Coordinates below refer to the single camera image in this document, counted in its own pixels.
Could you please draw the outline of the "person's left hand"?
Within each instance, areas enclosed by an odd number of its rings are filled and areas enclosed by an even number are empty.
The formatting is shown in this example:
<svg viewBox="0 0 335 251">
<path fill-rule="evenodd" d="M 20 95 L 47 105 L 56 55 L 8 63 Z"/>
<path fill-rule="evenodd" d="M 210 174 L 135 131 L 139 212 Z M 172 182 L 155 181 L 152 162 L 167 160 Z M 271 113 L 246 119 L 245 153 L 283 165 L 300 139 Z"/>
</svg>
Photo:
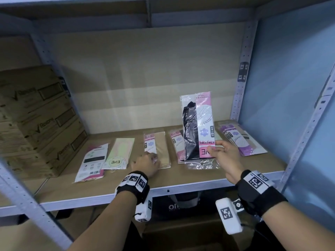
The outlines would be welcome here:
<svg viewBox="0 0 335 251">
<path fill-rule="evenodd" d="M 145 153 L 144 153 L 131 163 L 131 168 L 133 171 L 140 171 L 144 173 L 148 178 L 151 178 L 155 175 L 160 166 L 150 165 L 145 160 Z"/>
</svg>

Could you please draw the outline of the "person's right hand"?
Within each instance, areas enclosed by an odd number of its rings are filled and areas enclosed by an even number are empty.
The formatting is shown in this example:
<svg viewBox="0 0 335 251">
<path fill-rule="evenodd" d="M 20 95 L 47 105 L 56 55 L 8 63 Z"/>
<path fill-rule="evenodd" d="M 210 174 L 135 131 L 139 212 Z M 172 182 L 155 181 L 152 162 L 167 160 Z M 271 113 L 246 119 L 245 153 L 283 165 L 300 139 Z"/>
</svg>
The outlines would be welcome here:
<svg viewBox="0 0 335 251">
<path fill-rule="evenodd" d="M 223 159 L 217 159 L 220 167 L 224 169 L 227 180 L 232 184 L 237 184 L 237 182 L 241 179 L 241 174 L 245 170 L 241 163 L 241 155 L 238 148 L 227 142 L 225 140 L 216 140 L 215 147 L 224 147 L 227 153 L 227 157 Z"/>
</svg>

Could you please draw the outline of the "black stocking packet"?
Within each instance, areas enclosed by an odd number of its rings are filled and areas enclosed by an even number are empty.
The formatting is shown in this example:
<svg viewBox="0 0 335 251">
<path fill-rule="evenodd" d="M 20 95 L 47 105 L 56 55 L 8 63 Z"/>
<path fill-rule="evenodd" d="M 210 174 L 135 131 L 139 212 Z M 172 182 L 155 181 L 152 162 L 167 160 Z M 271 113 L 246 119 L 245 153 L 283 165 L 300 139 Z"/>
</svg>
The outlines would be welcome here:
<svg viewBox="0 0 335 251">
<path fill-rule="evenodd" d="M 207 147 L 215 146 L 215 127 L 211 92 L 180 96 L 182 105 L 184 164 L 193 170 L 219 169 L 219 163 Z"/>
</svg>

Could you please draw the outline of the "person's right forearm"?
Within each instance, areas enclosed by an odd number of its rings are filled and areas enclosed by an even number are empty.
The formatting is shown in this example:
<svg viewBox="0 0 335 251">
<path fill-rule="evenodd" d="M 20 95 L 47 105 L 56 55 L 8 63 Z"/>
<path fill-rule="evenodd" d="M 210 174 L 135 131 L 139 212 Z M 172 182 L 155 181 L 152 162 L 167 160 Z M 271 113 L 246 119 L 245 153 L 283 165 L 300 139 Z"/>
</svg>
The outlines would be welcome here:
<svg viewBox="0 0 335 251">
<path fill-rule="evenodd" d="M 335 233 L 286 201 L 270 208 L 262 219 L 286 251 L 335 251 Z"/>
</svg>

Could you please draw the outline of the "person's left forearm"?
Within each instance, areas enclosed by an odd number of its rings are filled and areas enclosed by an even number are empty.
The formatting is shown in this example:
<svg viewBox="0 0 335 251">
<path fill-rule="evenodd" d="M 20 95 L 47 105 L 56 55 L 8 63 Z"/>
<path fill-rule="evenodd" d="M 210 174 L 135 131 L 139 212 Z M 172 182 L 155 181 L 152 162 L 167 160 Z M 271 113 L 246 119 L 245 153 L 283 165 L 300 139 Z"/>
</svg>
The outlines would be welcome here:
<svg viewBox="0 0 335 251">
<path fill-rule="evenodd" d="M 120 192 L 67 251 L 122 251 L 137 198 Z"/>
</svg>

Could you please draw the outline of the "beige stocking packet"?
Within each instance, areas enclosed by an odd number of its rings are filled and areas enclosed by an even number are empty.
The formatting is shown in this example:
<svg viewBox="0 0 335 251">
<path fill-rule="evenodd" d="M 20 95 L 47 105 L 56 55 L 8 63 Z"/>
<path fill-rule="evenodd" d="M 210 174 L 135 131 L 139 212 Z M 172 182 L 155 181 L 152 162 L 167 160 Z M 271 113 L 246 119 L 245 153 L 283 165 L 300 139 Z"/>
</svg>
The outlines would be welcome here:
<svg viewBox="0 0 335 251">
<path fill-rule="evenodd" d="M 160 161 L 159 170 L 171 167 L 168 146 L 166 142 L 165 132 L 156 132 L 151 134 L 144 134 L 144 151 L 155 153 Z"/>
</svg>

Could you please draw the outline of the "pink stocking packet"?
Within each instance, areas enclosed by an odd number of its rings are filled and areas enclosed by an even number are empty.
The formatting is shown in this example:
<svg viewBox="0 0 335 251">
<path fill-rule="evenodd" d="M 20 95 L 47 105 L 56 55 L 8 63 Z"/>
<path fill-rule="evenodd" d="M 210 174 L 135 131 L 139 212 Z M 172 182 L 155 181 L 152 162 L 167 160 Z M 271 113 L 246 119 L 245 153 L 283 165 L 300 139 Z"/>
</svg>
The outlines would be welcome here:
<svg viewBox="0 0 335 251">
<path fill-rule="evenodd" d="M 183 129 L 170 130 L 169 136 L 174 146 L 178 164 L 184 164 L 186 151 L 185 151 L 185 140 L 183 136 Z"/>
</svg>

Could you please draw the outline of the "stack of purple stocking packets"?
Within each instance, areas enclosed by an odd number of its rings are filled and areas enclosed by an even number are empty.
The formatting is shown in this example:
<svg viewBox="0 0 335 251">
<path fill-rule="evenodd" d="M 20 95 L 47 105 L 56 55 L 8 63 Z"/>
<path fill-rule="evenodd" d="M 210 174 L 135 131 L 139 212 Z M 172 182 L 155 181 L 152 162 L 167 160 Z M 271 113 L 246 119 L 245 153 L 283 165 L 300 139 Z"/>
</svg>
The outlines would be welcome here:
<svg viewBox="0 0 335 251">
<path fill-rule="evenodd" d="M 244 157 L 268 152 L 234 120 L 217 122 L 217 129 Z"/>
</svg>

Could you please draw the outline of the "black left wristband with markers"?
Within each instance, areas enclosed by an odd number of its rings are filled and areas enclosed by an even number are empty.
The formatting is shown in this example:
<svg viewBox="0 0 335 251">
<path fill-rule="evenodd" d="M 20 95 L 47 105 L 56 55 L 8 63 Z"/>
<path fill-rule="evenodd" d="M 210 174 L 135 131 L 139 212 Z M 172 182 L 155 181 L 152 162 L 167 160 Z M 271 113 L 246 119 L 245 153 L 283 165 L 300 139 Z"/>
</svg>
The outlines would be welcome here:
<svg viewBox="0 0 335 251">
<path fill-rule="evenodd" d="M 134 194 L 137 199 L 136 205 L 144 203 L 150 191 L 148 176 L 144 172 L 137 170 L 129 173 L 116 187 L 115 196 L 122 191 L 128 191 Z"/>
</svg>

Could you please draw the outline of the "black wristband with markers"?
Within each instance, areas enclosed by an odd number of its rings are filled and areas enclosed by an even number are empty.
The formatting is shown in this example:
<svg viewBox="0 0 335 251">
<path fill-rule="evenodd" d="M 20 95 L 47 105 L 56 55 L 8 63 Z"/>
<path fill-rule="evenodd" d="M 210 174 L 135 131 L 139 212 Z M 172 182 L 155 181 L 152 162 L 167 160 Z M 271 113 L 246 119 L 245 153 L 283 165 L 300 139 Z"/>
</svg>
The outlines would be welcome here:
<svg viewBox="0 0 335 251">
<path fill-rule="evenodd" d="M 237 194 L 247 213 L 263 217 L 275 205 L 288 200 L 259 171 L 244 170 L 236 183 Z"/>
<path fill-rule="evenodd" d="M 128 191 L 134 194 L 137 199 L 136 205 L 144 203 L 150 191 L 148 176 L 144 172 L 137 170 L 129 173 L 116 187 L 115 196 L 122 191 Z"/>
</svg>

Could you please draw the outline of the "pale green stocking packet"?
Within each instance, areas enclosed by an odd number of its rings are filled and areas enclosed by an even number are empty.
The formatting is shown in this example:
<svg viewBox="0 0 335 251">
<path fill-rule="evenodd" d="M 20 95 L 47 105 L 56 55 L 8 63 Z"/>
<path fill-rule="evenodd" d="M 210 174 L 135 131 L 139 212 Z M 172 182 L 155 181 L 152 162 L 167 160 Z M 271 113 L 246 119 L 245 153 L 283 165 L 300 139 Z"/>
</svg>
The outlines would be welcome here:
<svg viewBox="0 0 335 251">
<path fill-rule="evenodd" d="M 125 170 L 135 138 L 117 138 L 102 166 L 102 170 Z"/>
</svg>

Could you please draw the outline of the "black bag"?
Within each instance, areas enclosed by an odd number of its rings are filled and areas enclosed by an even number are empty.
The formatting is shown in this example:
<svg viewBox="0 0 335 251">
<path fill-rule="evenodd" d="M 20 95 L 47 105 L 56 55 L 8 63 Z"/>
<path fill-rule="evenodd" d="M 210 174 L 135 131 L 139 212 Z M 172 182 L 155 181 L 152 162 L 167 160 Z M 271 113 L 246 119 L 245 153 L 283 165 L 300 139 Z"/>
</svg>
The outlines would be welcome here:
<svg viewBox="0 0 335 251">
<path fill-rule="evenodd" d="M 216 200 L 227 197 L 224 188 L 166 195 L 153 198 L 152 222 L 177 220 L 217 212 Z"/>
</svg>

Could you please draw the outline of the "black right wristband with markers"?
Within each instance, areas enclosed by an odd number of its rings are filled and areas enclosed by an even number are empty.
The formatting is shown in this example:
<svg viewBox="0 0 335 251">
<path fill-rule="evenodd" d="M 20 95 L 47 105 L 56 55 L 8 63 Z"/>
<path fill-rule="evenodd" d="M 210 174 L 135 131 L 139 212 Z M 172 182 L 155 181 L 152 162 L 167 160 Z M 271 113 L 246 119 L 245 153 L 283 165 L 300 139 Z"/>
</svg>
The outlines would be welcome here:
<svg viewBox="0 0 335 251">
<path fill-rule="evenodd" d="M 288 200 L 259 171 L 244 170 L 236 183 L 237 194 L 247 213 L 263 217 L 275 205 Z"/>
</svg>

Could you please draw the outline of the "white packet with barcode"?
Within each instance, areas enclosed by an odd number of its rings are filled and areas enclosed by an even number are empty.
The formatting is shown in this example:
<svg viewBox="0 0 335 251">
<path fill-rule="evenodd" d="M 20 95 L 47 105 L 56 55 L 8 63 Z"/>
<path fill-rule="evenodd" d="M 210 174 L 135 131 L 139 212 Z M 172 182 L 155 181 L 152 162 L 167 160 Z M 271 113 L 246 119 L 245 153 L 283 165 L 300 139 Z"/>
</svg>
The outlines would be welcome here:
<svg viewBox="0 0 335 251">
<path fill-rule="evenodd" d="M 75 177 L 74 183 L 103 178 L 104 170 L 102 167 L 106 162 L 108 147 L 109 144 L 106 143 L 87 151 Z"/>
</svg>

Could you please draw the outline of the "plain cardboard box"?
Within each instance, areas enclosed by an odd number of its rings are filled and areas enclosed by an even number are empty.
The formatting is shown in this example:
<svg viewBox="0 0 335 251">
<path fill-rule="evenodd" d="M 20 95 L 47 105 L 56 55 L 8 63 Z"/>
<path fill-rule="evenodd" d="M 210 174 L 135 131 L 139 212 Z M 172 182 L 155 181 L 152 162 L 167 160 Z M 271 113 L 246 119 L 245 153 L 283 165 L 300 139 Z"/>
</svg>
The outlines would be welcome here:
<svg viewBox="0 0 335 251">
<path fill-rule="evenodd" d="M 218 215 L 148 223 L 142 236 L 149 251 L 240 251 Z"/>
</svg>

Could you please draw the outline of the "black marker tag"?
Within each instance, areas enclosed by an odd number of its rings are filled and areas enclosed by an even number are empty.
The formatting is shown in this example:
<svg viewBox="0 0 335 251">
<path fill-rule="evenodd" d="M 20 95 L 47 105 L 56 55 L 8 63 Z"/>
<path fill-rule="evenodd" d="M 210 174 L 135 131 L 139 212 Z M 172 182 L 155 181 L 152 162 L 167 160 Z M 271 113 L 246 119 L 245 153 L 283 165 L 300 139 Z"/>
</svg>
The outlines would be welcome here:
<svg viewBox="0 0 335 251">
<path fill-rule="evenodd" d="M 248 71 L 249 71 L 249 62 L 241 62 L 239 66 L 237 81 L 245 83 L 248 76 Z"/>
</svg>

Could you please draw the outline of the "brown cardboard box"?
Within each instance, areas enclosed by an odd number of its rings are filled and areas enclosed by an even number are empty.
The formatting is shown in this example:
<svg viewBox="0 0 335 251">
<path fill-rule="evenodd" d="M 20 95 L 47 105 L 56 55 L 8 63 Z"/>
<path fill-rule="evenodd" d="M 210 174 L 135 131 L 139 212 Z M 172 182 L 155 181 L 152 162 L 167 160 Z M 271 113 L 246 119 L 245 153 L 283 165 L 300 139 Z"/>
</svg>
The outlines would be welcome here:
<svg viewBox="0 0 335 251">
<path fill-rule="evenodd" d="M 0 71 L 0 122 L 17 120 L 66 94 L 51 65 Z"/>
<path fill-rule="evenodd" d="M 0 122 L 0 154 L 25 154 L 46 146 L 79 117 L 73 110 L 31 113 L 20 121 Z"/>
<path fill-rule="evenodd" d="M 9 169 L 22 180 L 58 177 L 87 140 L 85 130 L 62 132 L 40 152 L 3 156 Z"/>
</svg>

